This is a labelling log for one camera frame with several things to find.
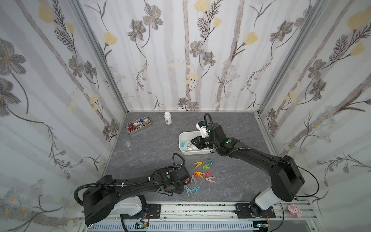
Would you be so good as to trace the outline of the grey clothespin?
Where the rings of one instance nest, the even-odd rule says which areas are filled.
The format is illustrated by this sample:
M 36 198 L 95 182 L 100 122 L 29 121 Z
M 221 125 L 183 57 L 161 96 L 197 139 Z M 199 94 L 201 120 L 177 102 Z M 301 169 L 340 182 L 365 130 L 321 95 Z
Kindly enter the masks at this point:
M 197 183 L 197 181 L 195 180 L 195 176 L 192 176 L 192 177 L 191 177 L 190 184 L 192 184 L 192 183 Z

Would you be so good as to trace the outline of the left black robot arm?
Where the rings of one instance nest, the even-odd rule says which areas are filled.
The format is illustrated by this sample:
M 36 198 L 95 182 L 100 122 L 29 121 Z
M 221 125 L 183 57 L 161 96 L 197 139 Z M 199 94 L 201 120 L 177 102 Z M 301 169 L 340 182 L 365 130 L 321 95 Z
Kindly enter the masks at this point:
M 158 192 L 167 196 L 184 192 L 190 174 L 185 159 L 178 153 L 172 155 L 173 164 L 153 170 L 151 174 L 134 179 L 113 179 L 103 176 L 96 183 L 79 186 L 74 199 L 84 208 L 85 224 L 91 226 L 109 216 L 114 206 L 127 198 L 145 192 Z

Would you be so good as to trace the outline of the dark teal clothespin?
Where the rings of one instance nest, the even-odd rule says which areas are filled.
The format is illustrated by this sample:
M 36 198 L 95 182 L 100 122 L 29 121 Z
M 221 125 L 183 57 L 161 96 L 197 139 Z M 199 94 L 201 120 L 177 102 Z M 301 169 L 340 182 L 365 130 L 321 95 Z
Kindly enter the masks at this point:
M 215 164 L 211 158 L 208 158 L 207 161 L 210 166 L 213 166 Z

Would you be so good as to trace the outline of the pink clothespin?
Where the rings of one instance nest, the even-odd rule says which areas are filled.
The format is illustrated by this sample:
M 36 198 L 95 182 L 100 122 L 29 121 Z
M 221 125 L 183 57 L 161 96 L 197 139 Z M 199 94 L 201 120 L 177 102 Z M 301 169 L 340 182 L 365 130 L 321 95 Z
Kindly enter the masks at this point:
M 205 180 L 208 181 L 208 182 L 212 182 L 212 183 L 216 183 L 216 184 L 218 184 L 218 182 L 216 182 L 216 181 L 214 180 L 214 178 L 215 178 L 215 177 L 206 177 Z

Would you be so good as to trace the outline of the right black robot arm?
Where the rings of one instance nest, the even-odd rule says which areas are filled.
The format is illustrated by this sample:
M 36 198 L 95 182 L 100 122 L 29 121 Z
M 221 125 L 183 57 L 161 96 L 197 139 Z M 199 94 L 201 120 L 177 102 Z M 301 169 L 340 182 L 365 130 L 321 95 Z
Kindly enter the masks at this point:
M 273 205 L 280 202 L 290 203 L 298 197 L 305 184 L 301 171 L 294 159 L 269 155 L 251 148 L 238 139 L 228 137 L 222 127 L 213 123 L 210 114 L 204 114 L 204 120 L 196 124 L 200 136 L 191 140 L 198 149 L 213 149 L 222 157 L 230 157 L 247 162 L 271 177 L 271 187 L 258 193 L 248 204 L 243 214 L 247 218 L 261 218 L 271 212 Z

